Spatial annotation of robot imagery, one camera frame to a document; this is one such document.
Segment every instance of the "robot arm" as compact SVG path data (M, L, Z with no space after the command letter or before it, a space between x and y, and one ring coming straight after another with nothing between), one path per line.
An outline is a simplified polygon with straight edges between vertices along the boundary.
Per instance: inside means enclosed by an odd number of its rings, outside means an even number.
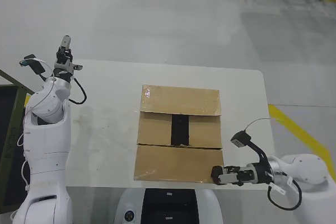
M238 147L248 145L254 151L259 151L255 148L257 146L252 146L250 140L251 137L242 131L231 142ZM218 185L269 184L269 200L279 208L293 211L299 223L336 224L336 183L329 175L325 162L318 156L301 154L281 159L269 157L265 160L262 155L259 162L246 167L215 166L211 176ZM283 208L271 200L270 191L274 187L286 194L293 208Z
M70 81L74 70L71 38L64 36L57 52L54 76L43 78L43 89L30 97L24 117L24 156L30 166L27 197L18 209L14 224L72 223L72 202L66 191L65 168L71 147ZM20 62L36 74L41 64L26 57Z

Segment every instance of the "box flap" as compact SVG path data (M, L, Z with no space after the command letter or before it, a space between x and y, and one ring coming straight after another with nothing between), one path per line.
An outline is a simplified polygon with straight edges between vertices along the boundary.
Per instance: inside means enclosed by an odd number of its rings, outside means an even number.
M135 180L213 183L213 166L223 166L221 150L138 146Z
M141 111L219 116L219 90L143 85Z
M222 148L220 116L189 116L189 145Z
M141 112L137 144L169 146L171 142L172 115Z

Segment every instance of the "label sticker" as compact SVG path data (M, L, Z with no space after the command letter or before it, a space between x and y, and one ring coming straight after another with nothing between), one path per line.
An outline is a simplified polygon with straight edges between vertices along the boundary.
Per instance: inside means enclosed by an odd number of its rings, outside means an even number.
M287 179L287 185L289 185L289 187L294 191L296 192L296 194L298 194L298 190L297 188L292 184L292 176L289 176L289 178Z
M289 176L289 178L287 179L287 185L289 185L291 187L291 185L292 185L292 176Z
M274 184L274 183L270 183L269 186L271 186L271 188L273 190L276 190L277 192L279 192L282 195L286 194L286 191L284 189L282 189L281 187L279 187L278 185Z

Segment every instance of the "concrete floor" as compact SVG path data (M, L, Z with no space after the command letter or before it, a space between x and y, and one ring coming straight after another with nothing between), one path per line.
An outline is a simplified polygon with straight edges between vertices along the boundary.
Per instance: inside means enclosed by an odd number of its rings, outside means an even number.
M262 71L268 103L328 147L336 169L336 4L1 0L0 68L40 90L40 78L18 62L34 53L53 63L57 46L67 34L72 37L74 58L79 59ZM274 121L272 129L277 156L310 152ZM69 188L74 222L112 223L123 190ZM215 193L226 223L297 223L291 212L274 208L265 191ZM7 221L7 216L0 217L0 223Z

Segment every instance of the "white cable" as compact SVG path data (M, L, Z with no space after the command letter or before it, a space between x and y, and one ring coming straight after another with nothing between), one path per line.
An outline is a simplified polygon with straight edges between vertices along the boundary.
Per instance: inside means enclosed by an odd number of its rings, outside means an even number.
M26 184L26 186L25 186L25 190L28 192L29 189L27 189L27 188L28 188L28 186L29 186L29 183L27 182L26 178L24 177L24 166L25 166L25 163L27 162L27 159L26 159L25 154L24 154L24 157L25 157L25 162L23 162L23 164L22 164L22 166L21 166L21 177L22 177L22 179L24 180L24 182L25 182L25 184Z
M247 128L252 125L254 122L257 122L258 120L271 120L271 118L259 118L259 119L256 119L256 120L253 120L253 122L251 122L250 124L248 124L248 126L246 126L246 128L244 129L244 131L247 130Z
M37 62L41 62L41 63L43 63L43 64L46 64L47 67L49 67L50 70L51 70L51 73L52 73L52 76L53 76L53 83L52 83L52 87L51 87L49 93L48 93L48 94L47 94L47 95L46 95L40 102L38 102L35 106L33 106L30 110L28 110L28 111L26 112L26 114L25 114L25 116L24 116L24 120L23 120L23 122L22 122L22 128L23 128L23 129L24 129L25 118L26 118L27 114L28 114L30 111L32 111L33 108L35 108L36 106L38 106L39 104L41 104L41 102L44 101L44 100L50 95L52 89L54 88L55 80L56 80L56 79L55 79L54 71L52 70L52 68L51 68L46 62L44 62L43 60L37 59L37 58L30 58L30 59L22 60L22 61L20 61L20 63L23 62L23 61L26 61L26 60L35 60L35 61L37 61ZM22 145L24 144L24 142L22 142L22 144L19 144L19 141L21 140L22 136L24 136L24 132L25 132L25 130L22 132L22 134L21 134L20 137L18 138L17 143L16 143L17 146L22 146Z
M11 221L13 221L13 216L12 216L12 215L15 214L15 213L17 212L17 210L18 210L18 209L16 209L15 211L13 211L13 212L11 213L11 215L10 215L10 219L11 219Z

